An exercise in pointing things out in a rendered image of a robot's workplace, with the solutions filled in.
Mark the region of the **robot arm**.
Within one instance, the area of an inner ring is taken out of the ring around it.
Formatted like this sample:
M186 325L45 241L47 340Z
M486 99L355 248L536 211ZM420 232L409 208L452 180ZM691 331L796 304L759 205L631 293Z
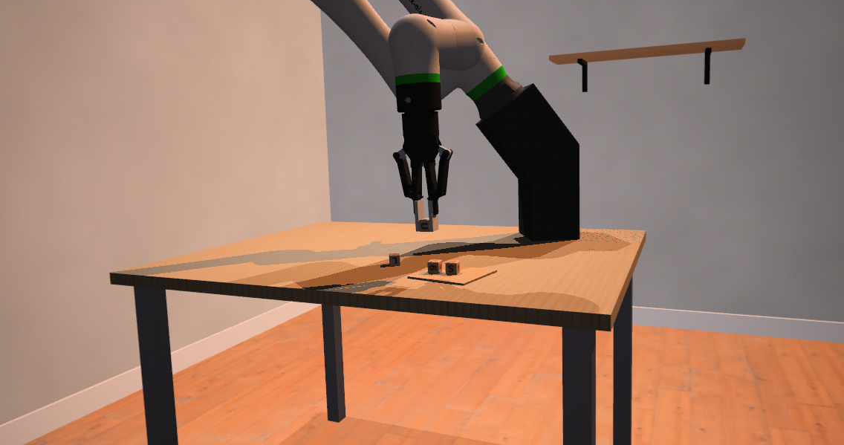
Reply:
M410 14L391 30L367 0L311 1L374 65L400 113L441 110L442 99L461 88L486 120L524 89L451 0L399 0Z

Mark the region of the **tan square mat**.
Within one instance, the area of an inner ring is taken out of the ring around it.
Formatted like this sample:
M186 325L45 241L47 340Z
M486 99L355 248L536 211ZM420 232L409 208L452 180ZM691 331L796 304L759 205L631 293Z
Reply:
M445 264L443 264L442 271L440 273L428 273L428 270L425 270L413 274L413 276L408 276L408 279L436 281L454 285L467 285L468 283L484 278L485 276L490 276L490 274L496 272L497 270L484 270L484 268L460 266L460 272L458 274L446 274Z

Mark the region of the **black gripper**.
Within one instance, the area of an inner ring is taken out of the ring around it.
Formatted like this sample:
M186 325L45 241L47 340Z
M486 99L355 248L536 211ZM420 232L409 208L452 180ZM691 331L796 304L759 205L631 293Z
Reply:
M402 114L403 148L393 153L397 162L403 193L406 198L413 199L416 232L418 219L424 218L422 196L422 167L426 168L426 185L428 191L429 230L434 233L438 229L437 200L447 193L447 178L449 159L452 150L441 146L439 139L438 113L436 111L413 112ZM439 153L439 166L436 179L435 159ZM407 163L410 159L412 179Z

